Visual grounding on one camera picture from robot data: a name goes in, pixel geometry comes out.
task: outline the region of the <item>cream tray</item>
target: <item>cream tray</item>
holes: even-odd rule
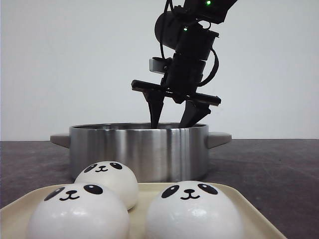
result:
[[[139,202],[129,211],[131,219],[130,239],[144,238],[144,223],[147,209],[152,199],[172,183],[139,183]],[[223,191],[237,206],[243,221],[245,239],[285,239],[247,199],[237,190],[210,183]],[[1,209],[1,238],[25,239],[29,217],[37,204],[49,193],[62,185],[53,185],[34,190]]]

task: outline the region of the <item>gray table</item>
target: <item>gray table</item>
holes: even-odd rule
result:
[[[68,149],[1,143],[1,207],[53,184],[73,183]],[[319,238],[319,140],[237,139],[210,152],[203,181],[236,188],[285,236]]]

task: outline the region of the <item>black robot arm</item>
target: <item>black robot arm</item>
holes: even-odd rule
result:
[[[219,61],[212,45],[217,32],[203,28],[200,21],[220,24],[237,0],[186,0],[184,6],[173,7],[167,0],[164,13],[155,25],[155,36],[160,43],[161,58],[150,59],[150,70],[164,74],[160,85],[134,80],[132,89],[143,92],[149,104],[152,128],[157,128],[164,97],[181,104],[186,101],[179,127],[191,127],[210,114],[209,106],[218,106],[221,99],[197,93],[215,76]],[[172,58],[165,58],[163,45],[174,49]],[[215,56],[211,73],[202,81],[203,70],[210,51]]]

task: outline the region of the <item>black cable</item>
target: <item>black cable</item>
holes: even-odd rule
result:
[[[172,1],[172,0],[169,0],[169,7],[170,7],[170,10],[171,10],[171,12],[173,13],[173,15],[176,16],[175,11],[174,11],[174,6],[173,6],[173,1]]]
[[[164,8],[164,16],[163,16],[163,22],[160,30],[160,38],[159,38],[159,46],[160,46],[160,53],[161,57],[165,60],[164,56],[164,50],[163,50],[163,34],[164,34],[164,27],[165,27],[165,20],[166,20],[166,14],[167,14],[167,9],[169,5],[170,0],[166,0],[165,8]]]
[[[219,67],[219,60],[218,60],[218,57],[217,57],[215,50],[213,48],[211,48],[210,50],[214,53],[214,56],[215,56],[214,66],[213,66],[213,69],[211,70],[211,72],[209,73],[209,75],[207,76],[207,78],[205,80],[203,80],[202,82],[198,83],[197,86],[199,86],[199,87],[204,86],[208,82],[210,82],[214,78],[214,76],[216,75],[218,67]]]

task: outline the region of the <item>silver pot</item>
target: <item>silver pot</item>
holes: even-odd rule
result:
[[[177,123],[107,123],[70,127],[70,134],[51,142],[70,148],[73,178],[99,161],[118,161],[133,170],[139,182],[173,182],[203,176],[208,150],[231,141],[231,135],[209,132],[208,125],[178,128]]]

